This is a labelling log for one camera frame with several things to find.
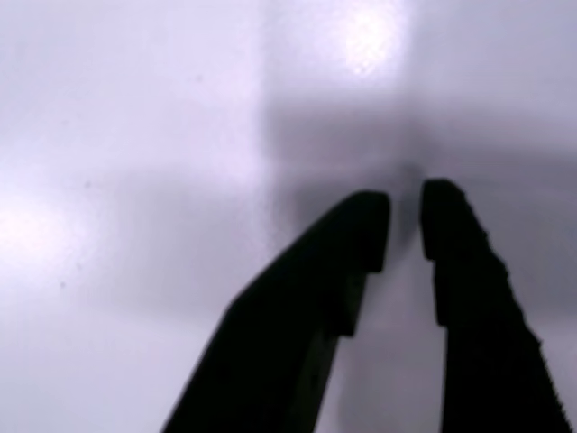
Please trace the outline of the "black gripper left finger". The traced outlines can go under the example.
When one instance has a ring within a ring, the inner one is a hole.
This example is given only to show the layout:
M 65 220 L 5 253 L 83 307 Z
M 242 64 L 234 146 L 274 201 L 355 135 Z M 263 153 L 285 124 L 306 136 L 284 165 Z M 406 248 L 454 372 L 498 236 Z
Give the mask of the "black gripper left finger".
M 227 308 L 164 425 L 167 432 L 311 432 L 341 337 L 380 272 L 387 194 L 332 207 Z

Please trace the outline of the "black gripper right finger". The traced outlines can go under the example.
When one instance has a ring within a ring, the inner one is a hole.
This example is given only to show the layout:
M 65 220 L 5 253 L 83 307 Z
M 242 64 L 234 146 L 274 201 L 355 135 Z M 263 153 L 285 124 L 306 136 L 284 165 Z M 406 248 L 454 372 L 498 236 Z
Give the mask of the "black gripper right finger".
M 465 193 L 450 180 L 427 180 L 419 219 L 446 331 L 441 430 L 572 431 L 508 269 Z

